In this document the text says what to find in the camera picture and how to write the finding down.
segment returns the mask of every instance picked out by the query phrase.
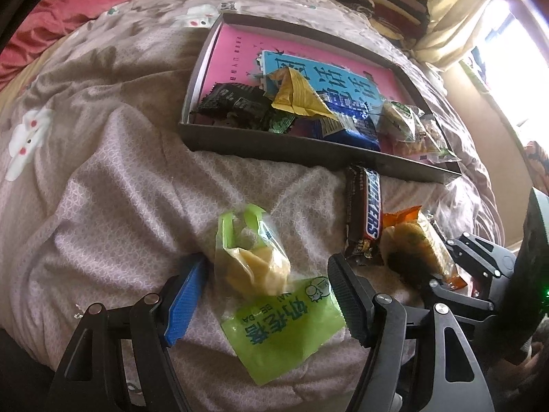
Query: clear plastic snack bag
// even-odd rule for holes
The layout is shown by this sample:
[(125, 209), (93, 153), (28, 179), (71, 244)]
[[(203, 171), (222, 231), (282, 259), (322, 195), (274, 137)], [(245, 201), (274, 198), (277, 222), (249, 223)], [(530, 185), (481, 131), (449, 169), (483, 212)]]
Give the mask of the clear plastic snack bag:
[(378, 133), (388, 135), (394, 141), (415, 142), (416, 122), (414, 115), (420, 116), (420, 112), (423, 114), (423, 111), (418, 107), (385, 100), (375, 130)]
[(414, 142), (393, 141), (395, 155), (415, 161), (426, 160), (434, 164), (460, 160), (449, 149), (434, 115), (421, 111), (418, 115), (413, 113), (413, 117), (416, 124), (416, 140)]
[(229, 287), (246, 300), (278, 296), (286, 291), (290, 261), (282, 247), (271, 218), (259, 206), (248, 204), (243, 217), (255, 235), (251, 249), (237, 246), (234, 213), (219, 217), (216, 235), (216, 283)]
[(467, 286), (421, 206), (383, 214), (380, 250), (383, 261), (411, 285), (421, 285), (436, 276), (451, 290)]

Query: cartoon print on bedsheet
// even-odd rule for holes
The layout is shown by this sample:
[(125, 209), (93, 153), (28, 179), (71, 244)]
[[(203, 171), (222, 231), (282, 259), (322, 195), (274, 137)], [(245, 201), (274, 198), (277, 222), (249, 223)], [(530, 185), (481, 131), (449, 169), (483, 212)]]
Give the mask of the cartoon print on bedsheet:
[(22, 122), (13, 129), (8, 151), (12, 157), (4, 176), (15, 181), (28, 162), (32, 161), (37, 147), (41, 147), (49, 132), (54, 111), (49, 108), (30, 110), (23, 115)]

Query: red pillow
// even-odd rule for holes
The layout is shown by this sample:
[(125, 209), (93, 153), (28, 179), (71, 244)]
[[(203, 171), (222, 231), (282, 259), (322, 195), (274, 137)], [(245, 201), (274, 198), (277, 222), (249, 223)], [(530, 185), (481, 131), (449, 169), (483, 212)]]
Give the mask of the red pillow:
[(0, 90), (64, 35), (128, 0), (41, 0), (0, 54)]

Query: patterned bedsheet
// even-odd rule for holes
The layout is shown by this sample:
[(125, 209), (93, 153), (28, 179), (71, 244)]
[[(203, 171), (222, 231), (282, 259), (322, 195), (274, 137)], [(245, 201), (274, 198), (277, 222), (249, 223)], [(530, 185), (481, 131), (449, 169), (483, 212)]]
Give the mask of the patterned bedsheet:
[[(332, 0), (131, 0), (70, 35), (0, 117), (7, 178), (0, 183), (0, 326), (43, 364), (56, 368), (91, 303), (133, 304), (175, 273), (181, 255), (212, 259), (217, 218), (227, 209), (255, 203), (271, 212), (303, 276), (325, 274), (328, 257), (342, 249), (342, 173), (193, 153), (177, 135), (208, 34), (181, 27), (177, 17), (231, 1), (242, 13), (339, 35), (401, 65), (438, 115), (463, 177), (447, 186), (382, 178), (384, 210), (423, 204), (449, 236), (470, 231), (503, 242), (488, 173), (465, 125), (365, 17)], [(366, 275), (378, 290), (413, 301), (386, 268)], [(354, 389), (367, 351), (346, 330), (257, 387), (215, 306), (209, 283), (186, 337), (170, 351), (194, 410), (283, 409)], [(130, 363), (127, 380), (138, 385)]]

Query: curtain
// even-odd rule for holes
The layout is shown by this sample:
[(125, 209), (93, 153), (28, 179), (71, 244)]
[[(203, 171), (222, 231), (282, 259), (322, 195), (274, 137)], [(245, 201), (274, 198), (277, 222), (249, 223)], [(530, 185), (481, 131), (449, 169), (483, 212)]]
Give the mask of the curtain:
[(413, 48), (419, 62), (447, 70), (488, 34), (483, 14), (490, 0), (427, 0), (431, 22)]

